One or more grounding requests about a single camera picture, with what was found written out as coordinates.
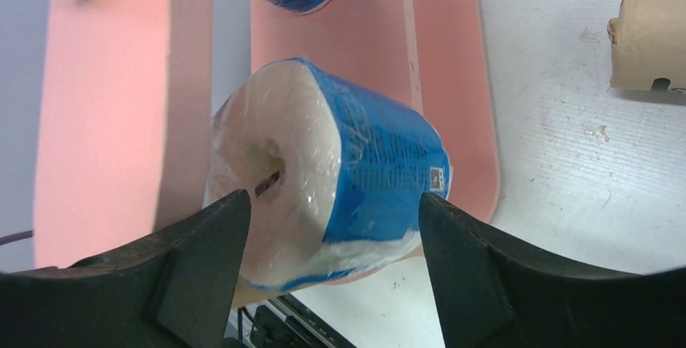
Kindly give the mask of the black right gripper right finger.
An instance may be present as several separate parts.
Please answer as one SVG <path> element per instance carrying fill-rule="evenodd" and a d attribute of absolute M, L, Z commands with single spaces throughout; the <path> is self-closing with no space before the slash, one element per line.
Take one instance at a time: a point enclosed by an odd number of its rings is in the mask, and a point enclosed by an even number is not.
<path fill-rule="evenodd" d="M 448 347 L 682 347 L 685 270 L 631 274 L 539 248 L 422 195 L 419 227 Z"/>

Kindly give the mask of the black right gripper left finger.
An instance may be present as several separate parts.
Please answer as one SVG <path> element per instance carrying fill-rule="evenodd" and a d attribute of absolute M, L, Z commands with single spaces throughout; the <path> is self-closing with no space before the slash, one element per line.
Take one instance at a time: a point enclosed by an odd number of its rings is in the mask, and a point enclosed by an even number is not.
<path fill-rule="evenodd" d="M 236 190 L 70 267 L 2 274 L 2 346 L 224 346 L 250 216 Z"/>

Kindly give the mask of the brown roll front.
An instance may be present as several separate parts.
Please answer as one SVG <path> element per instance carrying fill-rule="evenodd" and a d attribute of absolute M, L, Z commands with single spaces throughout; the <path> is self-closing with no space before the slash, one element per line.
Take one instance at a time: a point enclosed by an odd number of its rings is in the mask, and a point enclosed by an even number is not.
<path fill-rule="evenodd" d="M 607 30 L 611 87 L 685 93 L 685 0 L 622 0 Z"/>

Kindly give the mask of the pink three-tier shelf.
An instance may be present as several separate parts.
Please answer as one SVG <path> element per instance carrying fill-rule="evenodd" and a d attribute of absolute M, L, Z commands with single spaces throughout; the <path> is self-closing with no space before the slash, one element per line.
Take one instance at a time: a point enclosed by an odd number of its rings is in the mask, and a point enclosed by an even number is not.
<path fill-rule="evenodd" d="M 39 267 L 65 267 L 201 208 L 215 0 L 51 0 L 33 203 Z M 478 0 L 253 0 L 251 66 L 304 56 L 437 129 L 451 203 L 489 221 L 500 166 Z"/>

